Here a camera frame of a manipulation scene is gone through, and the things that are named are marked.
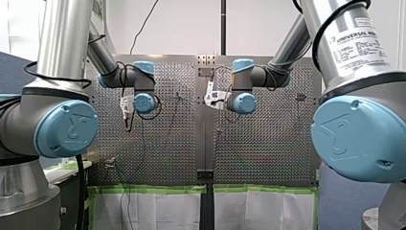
cable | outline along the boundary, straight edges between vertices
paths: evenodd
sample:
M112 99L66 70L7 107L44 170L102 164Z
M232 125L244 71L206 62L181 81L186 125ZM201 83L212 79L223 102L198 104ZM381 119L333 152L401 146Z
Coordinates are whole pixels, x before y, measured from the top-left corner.
M46 81L68 81L68 82L80 82L80 83L86 83L82 88L85 89L87 87L89 87L92 84L91 80L87 80L87 79L68 79L68 78L54 78L54 77L48 77L48 76L44 76L38 73L35 73L33 71L30 70L31 67L37 65L37 61L31 62L29 64L27 64L26 66L24 66L24 71L27 74L36 76L40 79L46 80Z
M326 29L328 26L339 16L343 13L344 10L346 10L348 7L358 4L358 3L365 3L366 8L368 9L371 6L371 0L352 0L343 6L337 8L331 16L328 17L328 19L322 24L320 27L319 31L314 37L313 40L313 50L312 50L312 55L313 55L313 62L316 68L320 71L320 64L319 64L319 56L318 56L318 51L319 51L319 45L320 41L322 40L323 35L325 34Z
M135 35L135 37L134 37L134 42L132 43L131 49L130 49L130 51L129 51L129 53L130 53L131 55L132 55L132 50L133 50L134 47L135 47L135 43L137 42L138 36L141 34L141 32L143 31L144 27L146 26L146 23L148 22L149 17L152 15L152 12L153 12L153 10L155 9L156 4L158 4L158 2L159 2L159 0L156 0L156 1L155 1L155 3L153 4L151 10L149 11L149 14L148 14L146 20L145 20L144 23L143 23L143 26L141 27L140 31Z
M302 7L298 3L298 0L293 0L293 4L295 5L295 8L298 10L298 12L304 13Z
M233 71L230 67L227 67L227 66L224 66L224 65L217 66L217 67L215 67L215 69L214 69L213 72L212 72L212 75L210 76L210 81L214 81L215 72L216 72L217 70L219 70L219 69L227 69L227 70L229 70L229 71Z
M103 39L103 38L105 38L105 34L102 34L102 35L100 35L98 38L95 38L95 39L93 39L93 40L90 40L89 42L87 42L87 44L92 44L92 43L94 43L94 42L96 42L96 41L98 41L98 40L101 40L101 39Z
M84 217L84 202L86 197L86 184L85 184L85 175L83 160L81 155L76 156L78 162L78 171L79 171L79 211L78 211L78 221L77 221L77 230L83 229L83 217Z

